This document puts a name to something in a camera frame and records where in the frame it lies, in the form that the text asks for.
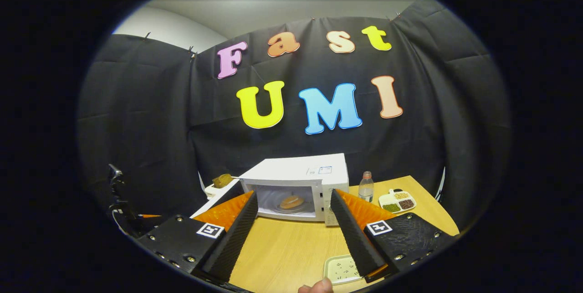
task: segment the human hand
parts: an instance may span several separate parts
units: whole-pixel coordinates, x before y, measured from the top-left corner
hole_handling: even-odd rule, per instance
[[[316,282],[312,287],[308,285],[300,287],[297,293],[334,293],[334,291],[332,290],[332,282],[324,277],[323,280]]]

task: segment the plastic bottle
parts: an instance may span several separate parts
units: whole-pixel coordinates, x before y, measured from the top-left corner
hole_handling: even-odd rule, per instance
[[[360,185],[358,185],[358,197],[367,202],[372,202],[374,192],[373,184],[373,177],[370,171],[365,171],[363,173],[363,179],[360,181]]]

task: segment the white microwave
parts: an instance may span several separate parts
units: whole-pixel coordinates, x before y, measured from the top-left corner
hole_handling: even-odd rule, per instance
[[[265,159],[237,177],[243,191],[255,191],[258,216],[337,226],[330,210],[333,189],[348,192],[344,154]]]

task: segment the wooden table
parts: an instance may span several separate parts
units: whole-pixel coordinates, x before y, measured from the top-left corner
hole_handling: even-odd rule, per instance
[[[444,208],[413,177],[374,184],[373,203],[389,189],[408,191],[417,206],[411,210],[449,235],[460,233]],[[358,196],[358,186],[349,193]],[[312,286],[323,278],[324,262],[349,254],[340,227],[323,222],[297,222],[258,217],[243,245],[229,282],[255,293],[297,293],[302,285]],[[334,285],[335,293],[348,293],[377,283],[358,281]]]

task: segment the grains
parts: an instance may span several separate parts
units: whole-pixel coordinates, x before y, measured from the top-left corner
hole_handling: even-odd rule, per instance
[[[409,197],[409,194],[407,193],[395,193],[395,198],[397,198],[398,200],[400,200],[401,198],[407,198]]]
[[[385,210],[387,210],[389,212],[399,212],[400,211],[399,206],[396,205],[396,204],[394,204],[394,203],[393,204],[387,204],[387,205],[383,206],[383,209],[385,209]]]
[[[403,208],[403,210],[410,209],[410,208],[412,208],[414,206],[412,200],[400,201],[399,202],[399,205],[401,206],[401,208]]]

